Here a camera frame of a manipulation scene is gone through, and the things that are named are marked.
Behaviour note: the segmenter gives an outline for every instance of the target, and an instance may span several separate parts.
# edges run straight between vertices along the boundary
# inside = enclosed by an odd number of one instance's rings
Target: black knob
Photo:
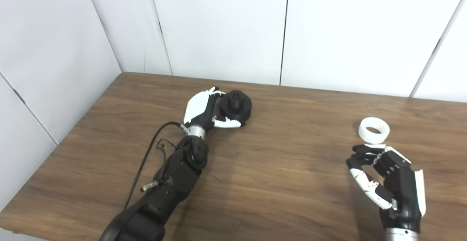
[[[232,90],[220,100],[220,113],[232,120],[245,124],[251,115],[252,103],[250,97],[240,90]]]

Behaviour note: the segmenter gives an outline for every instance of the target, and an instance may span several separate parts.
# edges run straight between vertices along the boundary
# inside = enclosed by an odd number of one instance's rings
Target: white wall
[[[467,103],[467,5],[460,13],[440,46],[415,98]]]
[[[0,0],[0,72],[60,142],[121,73],[91,0]]]
[[[0,211],[57,146],[0,76]],[[0,240],[33,241],[0,228]]]
[[[0,0],[0,36],[1,211],[121,70],[91,0]]]
[[[152,0],[93,0],[123,71],[172,75]]]
[[[289,0],[282,85],[409,96],[459,0]]]
[[[155,0],[174,75],[279,84],[286,0]]]

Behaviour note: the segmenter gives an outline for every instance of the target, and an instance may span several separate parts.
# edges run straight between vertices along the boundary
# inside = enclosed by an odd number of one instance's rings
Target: white ring
[[[369,131],[367,128],[377,129],[380,134],[373,133]],[[375,117],[368,117],[364,118],[360,123],[360,128],[358,129],[358,135],[366,141],[367,143],[371,144],[379,144],[382,143],[387,136],[389,135],[389,125],[384,122],[380,118]]]

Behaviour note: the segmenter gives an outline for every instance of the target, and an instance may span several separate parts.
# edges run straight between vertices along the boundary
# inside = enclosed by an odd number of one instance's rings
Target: black cable
[[[135,190],[135,186],[136,186],[136,183],[138,182],[138,179],[140,178],[140,174],[141,174],[141,171],[143,170],[143,167],[144,167],[144,164],[146,162],[146,159],[147,159],[147,156],[149,155],[150,151],[151,151],[151,148],[154,144],[154,141],[155,139],[157,138],[157,136],[159,135],[160,131],[169,126],[169,125],[175,125],[177,127],[180,127],[181,124],[178,123],[178,122],[175,122],[175,121],[169,121],[168,123],[165,123],[164,125],[162,125],[154,134],[154,137],[152,138],[151,140],[151,143],[149,144],[149,147],[147,148],[147,151],[146,151],[146,154],[144,155],[143,157],[143,160],[141,161],[141,165],[140,165],[140,168],[138,169],[138,172],[136,173],[136,176],[135,176],[135,179],[133,180],[133,184],[131,186],[131,189],[130,189],[130,193],[128,193],[128,197],[127,197],[127,201],[125,201],[125,205],[123,206],[123,210],[127,209],[127,206],[128,206],[128,203],[130,202],[130,199],[131,199],[131,196],[133,195],[133,191]]]
[[[175,146],[175,144],[173,144],[171,141],[169,141],[168,139],[165,139],[165,138],[162,138],[158,141],[158,143],[155,145],[156,149],[160,149],[159,147],[159,144],[161,143],[161,141],[166,141],[168,142],[172,147],[174,148],[177,148],[177,146]]]

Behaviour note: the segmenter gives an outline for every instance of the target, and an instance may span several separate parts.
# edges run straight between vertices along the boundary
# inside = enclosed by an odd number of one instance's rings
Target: wall seam
[[[113,47],[112,45],[112,42],[110,41],[110,34],[107,30],[107,26],[105,26],[105,23],[102,21],[102,18],[100,17],[100,14],[99,14],[99,11],[97,10],[97,6],[96,6],[96,3],[94,2],[94,0],[90,0],[92,2],[92,5],[94,6],[94,9],[96,10],[96,14],[97,14],[97,17],[99,18],[99,21],[100,21],[100,24],[102,25],[102,28],[104,29],[104,33],[105,33],[105,36],[107,37],[107,41],[109,41],[109,45],[110,45],[110,48],[112,49],[112,53],[113,53],[113,56],[115,56],[115,60],[117,61],[117,64],[120,68],[120,71],[123,73],[125,72],[125,70],[123,69],[123,66],[121,65],[118,57],[117,57],[117,54],[115,53],[115,48]]]
[[[13,88],[13,86],[11,85],[11,83],[7,80],[7,78],[5,78],[5,75],[3,75],[3,73],[0,72],[0,76],[5,80],[5,82],[8,84],[8,86],[10,86],[10,88],[13,90],[13,92],[15,93],[15,95],[21,100],[21,102],[24,104],[24,106],[28,109],[28,111],[32,114],[32,116],[34,116],[34,118],[37,120],[37,122],[40,124],[40,126],[42,127],[42,129],[44,129],[44,131],[48,134],[48,136],[52,139],[52,141],[58,145],[58,142],[57,140],[55,140],[55,138],[52,136],[52,134],[49,133],[49,131],[45,128],[44,124],[42,124],[42,122],[39,120],[39,118],[34,114],[34,112],[31,110],[31,108],[29,108],[29,106],[26,104],[25,100],[21,97],[21,95],[18,93],[18,91],[16,89]]]
[[[462,6],[464,5],[466,0],[460,0],[459,3],[457,4],[456,8],[454,9],[454,12],[452,13],[451,18],[449,19],[449,22],[447,23],[446,27],[444,28],[443,33],[441,34],[441,37],[439,38],[438,42],[435,45],[435,48],[433,49],[432,54],[430,55],[430,58],[428,58],[427,64],[425,64],[425,67],[422,70],[422,73],[420,73],[420,76],[418,77],[417,82],[415,83],[415,86],[412,89],[412,92],[409,95],[409,98],[413,98],[415,94],[417,93],[418,88],[422,84],[423,79],[425,78],[425,75],[427,74],[428,70],[430,69],[430,66],[432,65],[439,49],[441,48],[446,36],[449,33],[449,30],[451,30],[452,25],[454,24],[458,14],[460,13],[460,10],[462,9]]]
[[[284,49],[285,49],[285,30],[287,30],[287,9],[289,8],[289,0],[285,2],[285,18],[284,18],[284,37],[282,39],[282,57],[281,57],[281,72],[279,75],[279,86],[282,83],[282,66],[284,65]]]
[[[170,68],[170,72],[172,73],[172,76],[174,75],[174,72],[172,70],[172,64],[170,63],[170,57],[169,57],[169,52],[167,51],[167,46],[165,45],[165,38],[164,38],[164,34],[162,33],[162,27],[161,27],[161,22],[159,20],[159,15],[157,13],[157,8],[155,7],[155,0],[150,0],[151,2],[151,7],[152,7],[152,11],[153,11],[153,15],[154,15],[154,18],[158,24],[158,31],[159,31],[159,34],[161,35],[161,38],[162,38],[162,46],[164,47],[164,51],[165,51],[165,57],[167,58],[167,62],[169,64],[169,68]]]

